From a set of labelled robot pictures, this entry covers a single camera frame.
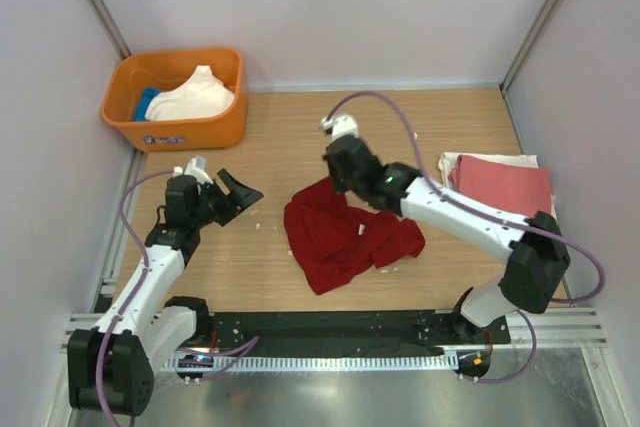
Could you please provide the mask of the dark red t shirt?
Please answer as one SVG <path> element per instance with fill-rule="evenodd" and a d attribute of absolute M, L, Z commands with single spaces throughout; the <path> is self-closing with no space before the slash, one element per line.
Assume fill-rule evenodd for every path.
<path fill-rule="evenodd" d="M 283 224 L 292 255 L 317 295 L 372 267 L 416 258 L 426 245 L 416 222 L 350 206 L 328 177 L 293 195 L 284 207 Z"/>

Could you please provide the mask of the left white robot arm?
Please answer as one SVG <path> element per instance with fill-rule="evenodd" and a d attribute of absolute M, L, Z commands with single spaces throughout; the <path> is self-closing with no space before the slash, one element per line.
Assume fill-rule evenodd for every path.
<path fill-rule="evenodd" d="M 67 343 L 68 399 L 72 408 L 140 416 L 155 376 L 186 342 L 198 347 L 212 334 L 205 300 L 166 294 L 199 246 L 201 230 L 226 226 L 263 198 L 263 193 L 222 169 L 216 179 L 204 161 L 170 172 L 156 222 L 136 244 L 140 261 L 120 296 L 89 329 L 76 329 Z"/>

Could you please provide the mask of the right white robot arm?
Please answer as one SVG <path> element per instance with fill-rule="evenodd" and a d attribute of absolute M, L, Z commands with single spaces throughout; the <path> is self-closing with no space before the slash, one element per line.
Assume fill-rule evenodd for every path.
<path fill-rule="evenodd" d="M 382 163 L 361 138 L 333 140 L 323 156 L 338 192 L 353 192 L 379 211 L 425 223 L 464 240 L 504 265 L 502 275 L 471 287 L 457 301 L 449 330 L 458 340 L 479 341 L 495 320 L 516 310 L 546 311 L 570 265 L 554 218 L 498 211 L 434 182 L 418 169 Z"/>

